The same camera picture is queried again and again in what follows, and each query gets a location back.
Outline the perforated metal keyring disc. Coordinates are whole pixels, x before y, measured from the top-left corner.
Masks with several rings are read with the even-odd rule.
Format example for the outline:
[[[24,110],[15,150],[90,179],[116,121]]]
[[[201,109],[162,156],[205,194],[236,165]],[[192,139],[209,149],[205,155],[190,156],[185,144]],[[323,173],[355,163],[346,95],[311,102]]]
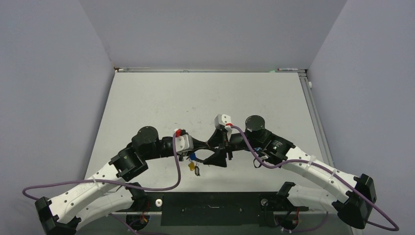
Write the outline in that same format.
[[[186,156],[186,159],[187,159],[187,160],[190,160],[189,155],[190,155],[191,153],[193,153],[193,152],[189,152],[188,156]],[[192,162],[196,162],[196,163],[199,163],[199,164],[202,164],[202,165],[203,165],[202,160],[204,160],[204,159],[208,158],[208,157],[209,157],[209,156],[211,156],[214,152],[209,151],[209,150],[198,150],[198,151],[196,151],[196,152],[194,152],[194,153],[196,154],[197,160],[196,160],[196,161],[192,161],[192,160],[190,160],[190,161],[192,161]]]

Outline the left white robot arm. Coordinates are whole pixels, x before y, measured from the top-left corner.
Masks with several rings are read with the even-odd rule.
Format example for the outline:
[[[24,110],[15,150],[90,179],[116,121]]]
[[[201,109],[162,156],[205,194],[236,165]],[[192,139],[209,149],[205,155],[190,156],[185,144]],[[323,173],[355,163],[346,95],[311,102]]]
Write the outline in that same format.
[[[130,143],[86,180],[52,198],[41,197],[35,207],[47,235],[74,235],[84,225],[119,210],[139,211],[146,203],[147,191],[168,191],[179,186],[179,158],[197,150],[218,150],[212,135],[207,141],[193,138],[186,130],[176,129],[171,137],[159,138],[155,127],[138,130]],[[131,180],[148,169],[149,160],[173,157],[177,182],[169,187],[148,188]]]

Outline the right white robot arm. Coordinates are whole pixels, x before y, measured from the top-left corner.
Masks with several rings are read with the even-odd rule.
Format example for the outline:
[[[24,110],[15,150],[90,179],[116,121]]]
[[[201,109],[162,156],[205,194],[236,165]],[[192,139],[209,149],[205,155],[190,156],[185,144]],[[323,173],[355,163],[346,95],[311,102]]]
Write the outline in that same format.
[[[204,146],[213,154],[203,164],[227,167],[227,159],[232,158],[233,152],[250,151],[265,168],[282,168],[320,186],[316,189],[285,183],[276,197],[280,208],[308,207],[335,212],[344,223],[356,229],[364,229],[368,224],[376,202],[375,185],[370,176],[345,173],[317,160],[267,130],[261,116],[248,117],[245,130],[235,134],[236,127],[229,116],[218,115],[214,122],[216,129]]]

